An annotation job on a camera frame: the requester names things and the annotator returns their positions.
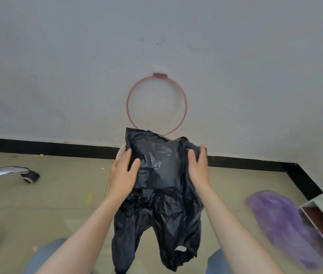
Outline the person's left forearm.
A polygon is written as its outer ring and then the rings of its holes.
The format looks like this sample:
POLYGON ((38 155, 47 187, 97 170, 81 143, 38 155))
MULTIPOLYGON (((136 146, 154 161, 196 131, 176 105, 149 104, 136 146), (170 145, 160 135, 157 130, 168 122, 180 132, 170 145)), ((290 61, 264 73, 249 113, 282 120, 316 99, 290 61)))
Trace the person's left forearm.
POLYGON ((35 274, 91 274, 113 218, 127 195, 124 192, 109 192, 90 218, 35 274))

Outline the person's right leg in jeans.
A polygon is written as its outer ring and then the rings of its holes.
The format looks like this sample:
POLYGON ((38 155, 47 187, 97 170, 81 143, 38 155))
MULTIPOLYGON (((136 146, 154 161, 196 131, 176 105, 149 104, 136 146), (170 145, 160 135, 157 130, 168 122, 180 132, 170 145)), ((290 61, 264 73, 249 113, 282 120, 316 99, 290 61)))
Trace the person's right leg in jeans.
POLYGON ((209 257, 205 274, 233 274, 222 249, 209 257))

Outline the person's left hand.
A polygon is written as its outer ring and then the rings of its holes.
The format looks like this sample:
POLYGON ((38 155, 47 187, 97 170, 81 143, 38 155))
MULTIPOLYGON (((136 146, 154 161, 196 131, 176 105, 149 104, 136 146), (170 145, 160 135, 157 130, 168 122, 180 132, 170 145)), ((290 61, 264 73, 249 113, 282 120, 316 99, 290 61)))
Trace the person's left hand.
POLYGON ((119 153, 113 162, 109 176, 109 197, 123 202, 131 193, 135 182, 129 179, 130 162, 132 150, 125 147, 119 150, 119 153))

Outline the black plastic garbage bag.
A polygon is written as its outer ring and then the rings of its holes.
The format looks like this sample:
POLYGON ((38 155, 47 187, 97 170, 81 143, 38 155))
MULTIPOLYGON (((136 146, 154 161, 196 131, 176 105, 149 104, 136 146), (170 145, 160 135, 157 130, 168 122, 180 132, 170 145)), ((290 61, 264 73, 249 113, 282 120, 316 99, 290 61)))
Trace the black plastic garbage bag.
POLYGON ((200 147, 149 130, 126 128, 129 167, 141 160, 136 182, 114 217, 112 259, 116 274, 131 267, 144 231, 153 228, 163 265, 177 268, 197 257, 201 240, 200 201, 188 172, 188 151, 200 147))

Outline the black baseboard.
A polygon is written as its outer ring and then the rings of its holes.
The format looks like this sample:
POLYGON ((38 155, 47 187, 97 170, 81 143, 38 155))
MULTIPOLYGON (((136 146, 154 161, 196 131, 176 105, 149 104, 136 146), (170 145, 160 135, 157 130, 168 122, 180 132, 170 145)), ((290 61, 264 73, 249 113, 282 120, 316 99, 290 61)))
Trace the black baseboard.
MULTIPOLYGON (((0 139, 1 153, 115 159, 118 151, 118 147, 0 139)), ((284 172, 307 200, 310 201, 323 193, 314 180, 297 163, 208 155, 208 165, 220 168, 284 172)))

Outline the person's left leg in jeans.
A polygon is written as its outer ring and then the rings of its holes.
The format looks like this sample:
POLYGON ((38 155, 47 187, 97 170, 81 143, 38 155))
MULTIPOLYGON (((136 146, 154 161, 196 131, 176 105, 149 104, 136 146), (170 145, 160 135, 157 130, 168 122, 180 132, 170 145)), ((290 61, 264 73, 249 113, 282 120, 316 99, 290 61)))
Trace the person's left leg in jeans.
POLYGON ((38 249, 31 257, 22 274, 35 274, 66 240, 67 238, 56 239, 38 249))

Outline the person's right hand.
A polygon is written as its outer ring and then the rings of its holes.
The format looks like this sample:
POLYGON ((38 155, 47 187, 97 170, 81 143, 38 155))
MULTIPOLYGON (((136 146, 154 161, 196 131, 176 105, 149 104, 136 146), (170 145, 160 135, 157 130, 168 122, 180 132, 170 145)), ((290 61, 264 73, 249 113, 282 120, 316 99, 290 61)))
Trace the person's right hand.
POLYGON ((205 146, 201 145, 198 156, 198 168, 189 170, 190 179, 198 193, 205 193, 212 190, 209 178, 208 156, 205 146))

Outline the person's leg in jeans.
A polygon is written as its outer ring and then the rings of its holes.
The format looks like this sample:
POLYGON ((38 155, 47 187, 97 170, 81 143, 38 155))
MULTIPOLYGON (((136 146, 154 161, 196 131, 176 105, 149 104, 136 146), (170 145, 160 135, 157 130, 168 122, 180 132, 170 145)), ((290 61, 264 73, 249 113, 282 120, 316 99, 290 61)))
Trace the person's leg in jeans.
POLYGON ((35 274, 66 240, 67 238, 56 239, 38 249, 31 257, 22 274, 35 274))
POLYGON ((233 274, 222 249, 209 257, 205 274, 233 274))

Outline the person's right forearm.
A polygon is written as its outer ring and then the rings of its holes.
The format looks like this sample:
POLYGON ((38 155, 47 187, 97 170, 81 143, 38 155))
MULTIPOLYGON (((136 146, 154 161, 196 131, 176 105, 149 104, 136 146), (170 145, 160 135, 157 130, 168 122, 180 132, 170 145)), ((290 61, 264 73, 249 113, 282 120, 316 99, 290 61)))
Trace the person's right forearm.
POLYGON ((196 187, 233 274, 284 274, 264 246, 229 211, 208 184, 196 187))

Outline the purple plastic bag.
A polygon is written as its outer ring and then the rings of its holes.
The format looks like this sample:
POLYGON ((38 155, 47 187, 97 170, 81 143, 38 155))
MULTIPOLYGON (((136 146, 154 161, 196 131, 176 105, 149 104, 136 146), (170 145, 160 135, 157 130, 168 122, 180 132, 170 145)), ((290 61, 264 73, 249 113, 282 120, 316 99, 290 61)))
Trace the purple plastic bag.
POLYGON ((269 242, 307 270, 323 268, 323 236, 319 224, 291 199, 271 190, 246 198, 256 222, 269 242))

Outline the chrome chair base leg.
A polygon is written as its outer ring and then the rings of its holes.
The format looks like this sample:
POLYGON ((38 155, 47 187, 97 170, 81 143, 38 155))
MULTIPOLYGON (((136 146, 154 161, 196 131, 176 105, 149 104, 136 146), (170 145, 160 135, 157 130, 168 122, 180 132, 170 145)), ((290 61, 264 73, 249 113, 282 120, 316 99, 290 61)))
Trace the chrome chair base leg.
POLYGON ((20 167, 20 166, 5 166, 0 167, 0 176, 7 175, 7 174, 20 174, 24 175, 30 171, 29 168, 20 167))

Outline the black chair caster wheel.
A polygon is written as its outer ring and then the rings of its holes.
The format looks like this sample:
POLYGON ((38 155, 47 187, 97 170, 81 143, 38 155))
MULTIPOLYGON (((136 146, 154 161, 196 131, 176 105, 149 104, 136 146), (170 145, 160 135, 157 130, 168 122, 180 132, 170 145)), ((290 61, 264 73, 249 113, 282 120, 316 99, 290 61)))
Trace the black chair caster wheel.
POLYGON ((40 175, 33 170, 29 170, 26 173, 20 175, 27 184, 34 184, 40 179, 40 175))

